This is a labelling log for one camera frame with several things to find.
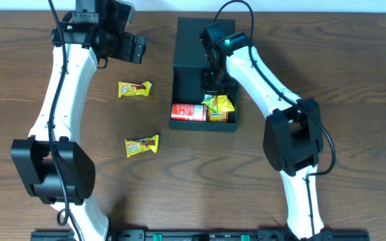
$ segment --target yellow snack package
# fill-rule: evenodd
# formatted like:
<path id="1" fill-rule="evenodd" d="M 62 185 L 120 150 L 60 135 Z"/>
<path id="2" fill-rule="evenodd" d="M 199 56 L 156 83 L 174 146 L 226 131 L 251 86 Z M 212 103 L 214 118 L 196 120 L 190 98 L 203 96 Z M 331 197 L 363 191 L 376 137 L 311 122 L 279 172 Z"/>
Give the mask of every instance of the yellow snack package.
<path id="1" fill-rule="evenodd" d="M 226 111 L 235 111 L 232 102 L 227 98 L 227 95 L 217 96 L 217 111 L 226 112 Z"/>
<path id="2" fill-rule="evenodd" d="M 134 95 L 148 96 L 148 93 L 150 93 L 150 89 L 152 85 L 153 84 L 148 81 L 142 84 L 119 82 L 119 98 L 122 96 L 134 96 Z"/>
<path id="3" fill-rule="evenodd" d="M 217 111 L 217 96 L 205 94 L 204 101 L 201 104 L 206 105 L 211 111 Z"/>
<path id="4" fill-rule="evenodd" d="M 154 153 L 157 153 L 157 147 L 159 146 L 159 135 L 138 141 L 125 140 L 125 145 L 127 157 L 131 157 L 135 154 L 148 150 L 152 150 Z"/>
<path id="5" fill-rule="evenodd" d="M 226 111 L 223 112 L 214 112 L 214 111 L 208 111 L 208 122 L 222 122 L 227 123 L 227 120 L 229 119 L 229 113 Z"/>

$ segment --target wood grain surface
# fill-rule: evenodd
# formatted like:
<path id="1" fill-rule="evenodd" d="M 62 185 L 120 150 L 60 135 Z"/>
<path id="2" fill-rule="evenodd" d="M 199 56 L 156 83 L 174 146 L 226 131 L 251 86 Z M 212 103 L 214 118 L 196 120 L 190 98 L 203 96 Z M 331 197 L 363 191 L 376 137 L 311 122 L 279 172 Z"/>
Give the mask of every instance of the wood grain surface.
<path id="1" fill-rule="evenodd" d="M 179 16 L 214 13 L 137 13 L 127 30 L 147 37 L 143 63 L 110 59 L 92 79 L 81 139 L 96 165 L 94 194 L 116 228 L 283 226 L 283 184 L 261 147 L 265 120 L 243 89 L 235 134 L 168 128 Z M 221 17 L 248 32 L 248 13 Z M 53 28 L 48 11 L 0 11 L 0 240 L 60 229 L 56 212 L 28 196 L 10 157 L 11 142 L 27 138 L 41 109 Z M 254 43 L 288 88 L 316 98 L 336 144 L 334 172 L 317 184 L 324 223 L 386 240 L 386 14 L 256 13 Z M 153 94 L 119 99 L 121 80 L 152 81 Z M 155 133 L 157 154 L 126 158 L 125 139 Z M 325 146 L 319 167 L 329 160 Z"/>

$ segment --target red can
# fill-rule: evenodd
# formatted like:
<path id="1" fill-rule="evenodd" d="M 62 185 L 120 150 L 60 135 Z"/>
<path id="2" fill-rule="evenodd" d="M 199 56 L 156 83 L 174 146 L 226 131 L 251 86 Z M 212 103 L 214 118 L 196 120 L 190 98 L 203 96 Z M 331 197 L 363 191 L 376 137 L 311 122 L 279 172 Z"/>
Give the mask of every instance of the red can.
<path id="1" fill-rule="evenodd" d="M 173 104 L 172 120 L 178 121 L 206 121 L 206 106 L 201 104 Z"/>

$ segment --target black box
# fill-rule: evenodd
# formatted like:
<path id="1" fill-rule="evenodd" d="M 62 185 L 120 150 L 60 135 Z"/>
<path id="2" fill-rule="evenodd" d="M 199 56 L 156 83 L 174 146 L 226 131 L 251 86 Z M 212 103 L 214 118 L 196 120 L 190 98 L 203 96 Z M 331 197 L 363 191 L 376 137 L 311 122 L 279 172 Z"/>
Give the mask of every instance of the black box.
<path id="1" fill-rule="evenodd" d="M 172 88 L 172 104 L 200 104 L 204 100 L 201 73 L 209 70 L 205 49 L 200 42 L 200 33 L 213 19 L 179 17 L 177 40 L 174 56 L 174 83 Z M 227 35 L 235 33 L 234 19 L 219 19 L 219 24 Z M 229 113 L 227 123 L 202 123 L 195 121 L 169 120 L 169 128 L 191 131 L 224 131 L 235 132 L 238 127 L 238 90 L 229 92 L 228 98 L 235 107 Z"/>

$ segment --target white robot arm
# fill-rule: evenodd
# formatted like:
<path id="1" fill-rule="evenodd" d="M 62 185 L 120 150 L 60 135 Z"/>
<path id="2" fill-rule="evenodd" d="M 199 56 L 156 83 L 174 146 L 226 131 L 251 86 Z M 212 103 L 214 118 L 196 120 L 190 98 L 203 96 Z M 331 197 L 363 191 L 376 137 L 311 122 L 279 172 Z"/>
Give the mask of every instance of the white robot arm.
<path id="1" fill-rule="evenodd" d="M 263 80 L 257 70 L 252 67 L 248 48 L 248 46 L 245 46 L 235 50 L 233 51 L 233 55 L 226 58 L 227 73 L 244 87 L 260 108 L 265 118 L 272 115 L 275 109 L 283 111 L 292 107 L 291 104 L 282 100 Z M 273 83 L 273 85 L 279 88 L 280 92 L 284 93 L 285 96 L 293 102 L 300 99 L 297 94 L 294 94 L 287 87 L 285 87 L 263 63 L 255 47 L 252 47 L 252 54 L 254 60 L 257 61 L 258 67 Z M 283 180 L 285 196 L 287 198 L 287 224 L 293 234 L 299 239 L 310 238 L 312 236 L 308 192 L 305 185 L 305 178 L 307 174 L 315 173 L 316 171 L 317 165 L 308 165 L 296 171 L 296 175 L 293 177 L 288 175 L 284 170 L 279 172 Z M 318 211 L 315 179 L 316 177 L 314 176 L 310 177 L 310 189 L 312 210 L 314 214 L 314 230 L 315 234 L 318 234 L 320 230 L 323 229 L 324 224 Z"/>
<path id="2" fill-rule="evenodd" d="M 224 81 L 240 83 L 267 119 L 263 148 L 269 162 L 283 179 L 288 227 L 298 239 L 320 233 L 324 224 L 318 211 L 315 176 L 309 175 L 317 172 L 322 133 L 309 117 L 293 107 L 293 103 L 302 101 L 301 98 L 277 79 L 245 34 L 227 36 L 218 22 L 214 22 L 205 27 L 200 39 L 212 73 L 215 73 L 215 82 L 223 88 L 230 86 Z M 307 100 L 304 106 L 319 116 L 316 102 Z M 299 129 L 290 129 L 291 122 L 299 123 Z M 310 196 L 306 180 L 309 181 Z"/>
<path id="3" fill-rule="evenodd" d="M 141 63 L 145 37 L 124 31 L 134 13 L 133 5 L 124 1 L 76 0 L 76 11 L 58 22 L 61 34 L 58 29 L 52 32 L 55 46 L 52 77 L 38 119 L 28 139 L 14 140 L 11 147 L 11 157 L 28 194 L 38 196 L 44 204 L 50 204 L 58 211 L 62 210 L 60 214 L 63 216 L 68 197 L 71 204 L 68 223 L 75 231 L 75 240 L 105 241 L 109 231 L 109 219 L 101 212 L 92 194 L 95 168 L 80 148 L 80 124 L 88 86 L 99 60 L 105 60 L 105 66 L 108 58 Z M 65 64 L 63 44 L 66 71 L 61 80 Z M 63 84 L 59 98 L 54 101 L 60 81 Z M 54 102 L 53 125 L 49 127 L 50 109 Z M 57 157 L 52 158 L 54 161 L 58 159 L 59 171 L 56 164 L 42 161 L 50 150 L 49 128 L 53 129 L 52 139 L 57 149 Z M 61 183 L 66 187 L 67 195 L 62 192 Z"/>

